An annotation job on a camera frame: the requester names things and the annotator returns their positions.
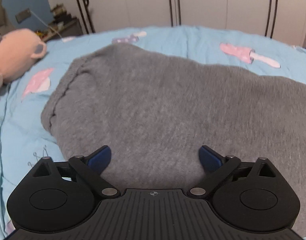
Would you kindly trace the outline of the grey knit pants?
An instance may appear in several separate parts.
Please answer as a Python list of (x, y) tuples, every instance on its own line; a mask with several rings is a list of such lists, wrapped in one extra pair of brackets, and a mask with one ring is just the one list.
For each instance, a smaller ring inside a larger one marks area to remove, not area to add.
[(205, 175), (202, 145), (266, 157), (299, 197), (294, 230), (306, 236), (303, 83), (114, 44), (71, 63), (41, 122), (65, 158), (109, 146), (102, 177), (119, 190), (188, 190)]

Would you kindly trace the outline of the light blue mushroom bedsheet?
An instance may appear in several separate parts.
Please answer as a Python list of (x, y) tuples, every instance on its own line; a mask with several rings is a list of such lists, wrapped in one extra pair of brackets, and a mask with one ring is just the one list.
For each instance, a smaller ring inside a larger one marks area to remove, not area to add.
[[(240, 31), (204, 27), (126, 28), (93, 35), (70, 35), (47, 44), (47, 55), (20, 79), (0, 90), (0, 239), (14, 229), (6, 202), (20, 180), (42, 157), (63, 161), (55, 139), (42, 127), (41, 113), (71, 62), (103, 48), (114, 39), (135, 36), (136, 45), (203, 64), (240, 66), (259, 75), (284, 76), (306, 84), (306, 49)], [(246, 64), (220, 50), (222, 43), (249, 47), (280, 63), (275, 69)]]

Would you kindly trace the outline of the pink plush toy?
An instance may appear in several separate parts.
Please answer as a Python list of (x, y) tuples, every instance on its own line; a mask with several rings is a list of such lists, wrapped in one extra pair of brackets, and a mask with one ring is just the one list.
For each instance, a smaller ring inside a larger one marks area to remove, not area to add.
[(0, 89), (25, 74), (46, 51), (46, 43), (30, 29), (0, 35)]

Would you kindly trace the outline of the cluttered bedside table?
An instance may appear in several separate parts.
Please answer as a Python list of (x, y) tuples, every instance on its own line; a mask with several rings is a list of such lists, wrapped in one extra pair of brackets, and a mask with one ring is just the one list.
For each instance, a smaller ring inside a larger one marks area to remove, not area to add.
[(40, 17), (33, 11), (31, 14), (39, 20), (46, 28), (44, 30), (37, 30), (35, 33), (41, 38), (42, 41), (48, 42), (51, 40), (62, 39), (68, 40), (70, 37), (77, 37), (83, 35), (82, 27), (79, 19), (72, 16), (67, 12), (63, 3), (57, 4), (51, 8), (50, 12), (53, 15), (53, 21), (46, 24)]

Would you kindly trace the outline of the white wardrobe with black stripes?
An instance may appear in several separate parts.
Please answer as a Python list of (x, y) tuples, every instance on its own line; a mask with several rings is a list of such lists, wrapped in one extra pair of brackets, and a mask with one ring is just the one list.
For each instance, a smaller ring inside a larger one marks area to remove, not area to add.
[(48, 0), (96, 32), (196, 25), (238, 30), (306, 46), (306, 0)]

